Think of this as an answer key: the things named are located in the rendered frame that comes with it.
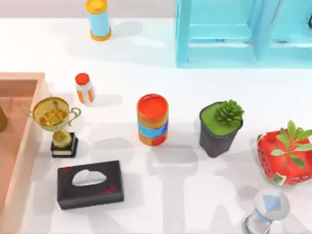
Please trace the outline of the orange and blue can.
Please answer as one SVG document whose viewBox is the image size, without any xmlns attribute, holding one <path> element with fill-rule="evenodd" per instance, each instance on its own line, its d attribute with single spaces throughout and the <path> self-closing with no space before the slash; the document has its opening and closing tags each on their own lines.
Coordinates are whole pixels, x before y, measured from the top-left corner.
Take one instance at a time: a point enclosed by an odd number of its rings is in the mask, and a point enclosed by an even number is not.
<svg viewBox="0 0 312 234">
<path fill-rule="evenodd" d="M 142 96 L 136 105 L 139 139 L 146 145 L 158 146 L 168 135 L 169 105 L 159 94 Z"/>
</svg>

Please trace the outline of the black plant pot with succulent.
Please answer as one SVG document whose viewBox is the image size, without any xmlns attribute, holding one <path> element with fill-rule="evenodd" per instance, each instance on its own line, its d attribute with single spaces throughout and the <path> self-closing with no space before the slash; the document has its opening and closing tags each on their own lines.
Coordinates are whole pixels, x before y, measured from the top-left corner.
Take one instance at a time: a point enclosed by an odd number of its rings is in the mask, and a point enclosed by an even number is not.
<svg viewBox="0 0 312 234">
<path fill-rule="evenodd" d="M 203 108 L 199 113 L 199 144 L 211 158 L 229 151 L 243 126 L 244 110 L 232 99 L 218 101 Z"/>
</svg>

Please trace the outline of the white bottle with red cap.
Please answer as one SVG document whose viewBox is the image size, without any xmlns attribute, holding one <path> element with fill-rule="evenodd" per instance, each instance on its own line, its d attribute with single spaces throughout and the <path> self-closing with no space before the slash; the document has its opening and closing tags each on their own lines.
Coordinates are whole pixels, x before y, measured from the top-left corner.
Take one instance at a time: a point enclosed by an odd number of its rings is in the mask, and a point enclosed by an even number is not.
<svg viewBox="0 0 312 234">
<path fill-rule="evenodd" d="M 91 104 L 95 99 L 93 85 L 87 73 L 79 73 L 75 77 L 78 99 L 83 104 Z"/>
</svg>

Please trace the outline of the black tissue box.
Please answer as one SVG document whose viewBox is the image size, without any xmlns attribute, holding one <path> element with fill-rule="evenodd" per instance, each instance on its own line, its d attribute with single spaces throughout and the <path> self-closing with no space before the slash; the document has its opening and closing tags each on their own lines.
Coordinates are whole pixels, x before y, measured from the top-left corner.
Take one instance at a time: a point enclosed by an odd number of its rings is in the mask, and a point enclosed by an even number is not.
<svg viewBox="0 0 312 234">
<path fill-rule="evenodd" d="M 118 160 L 58 168 L 57 202 L 63 210 L 123 200 Z"/>
</svg>

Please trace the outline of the gold trophy on black base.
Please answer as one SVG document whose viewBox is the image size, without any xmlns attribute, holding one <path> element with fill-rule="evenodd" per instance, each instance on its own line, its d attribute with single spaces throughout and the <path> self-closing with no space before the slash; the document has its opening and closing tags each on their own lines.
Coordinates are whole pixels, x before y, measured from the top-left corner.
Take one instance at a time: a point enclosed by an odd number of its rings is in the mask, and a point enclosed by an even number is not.
<svg viewBox="0 0 312 234">
<path fill-rule="evenodd" d="M 54 158 L 74 158 L 77 153 L 78 138 L 65 127 L 81 115 L 81 109 L 70 108 L 67 101 L 60 97 L 47 97 L 30 110 L 22 107 L 21 112 L 35 120 L 44 130 L 52 132 L 51 154 Z"/>
</svg>

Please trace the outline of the light blue rack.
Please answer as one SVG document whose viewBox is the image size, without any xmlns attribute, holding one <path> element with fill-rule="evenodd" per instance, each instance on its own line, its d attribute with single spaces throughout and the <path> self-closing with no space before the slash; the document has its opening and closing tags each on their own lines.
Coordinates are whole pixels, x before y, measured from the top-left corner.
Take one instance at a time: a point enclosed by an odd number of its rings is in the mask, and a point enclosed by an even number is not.
<svg viewBox="0 0 312 234">
<path fill-rule="evenodd" d="M 312 69 L 312 0 L 175 0 L 175 60 L 190 68 Z"/>
</svg>

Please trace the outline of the blue and yellow can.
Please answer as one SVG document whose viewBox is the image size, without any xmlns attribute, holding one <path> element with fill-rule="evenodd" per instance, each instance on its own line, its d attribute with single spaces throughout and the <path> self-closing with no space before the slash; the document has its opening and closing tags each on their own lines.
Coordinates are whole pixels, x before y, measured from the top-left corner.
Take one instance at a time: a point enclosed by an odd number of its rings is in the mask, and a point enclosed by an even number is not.
<svg viewBox="0 0 312 234">
<path fill-rule="evenodd" d="M 111 28 L 107 0 L 86 0 L 85 9 L 88 13 L 91 38 L 96 41 L 108 40 L 111 37 Z"/>
</svg>

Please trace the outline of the red plant pot with leaves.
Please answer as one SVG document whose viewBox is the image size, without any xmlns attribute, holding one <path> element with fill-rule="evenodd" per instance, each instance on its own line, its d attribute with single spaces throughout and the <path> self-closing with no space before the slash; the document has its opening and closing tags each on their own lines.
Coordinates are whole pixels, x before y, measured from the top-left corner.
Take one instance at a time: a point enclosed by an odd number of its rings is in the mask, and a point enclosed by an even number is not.
<svg viewBox="0 0 312 234">
<path fill-rule="evenodd" d="M 283 186 L 312 179 L 312 129 L 304 130 L 289 121 L 287 128 L 257 137 L 262 169 L 272 183 Z"/>
</svg>

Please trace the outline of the salmon-coloured shallow box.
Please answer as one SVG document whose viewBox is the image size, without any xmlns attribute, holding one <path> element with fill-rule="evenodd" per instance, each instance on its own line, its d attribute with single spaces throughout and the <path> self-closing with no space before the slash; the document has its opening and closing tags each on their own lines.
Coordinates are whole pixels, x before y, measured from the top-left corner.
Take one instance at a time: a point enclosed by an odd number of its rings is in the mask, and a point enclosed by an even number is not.
<svg viewBox="0 0 312 234">
<path fill-rule="evenodd" d="M 18 234 L 43 130 L 21 111 L 49 96 L 44 73 L 0 72 L 0 234 Z"/>
</svg>

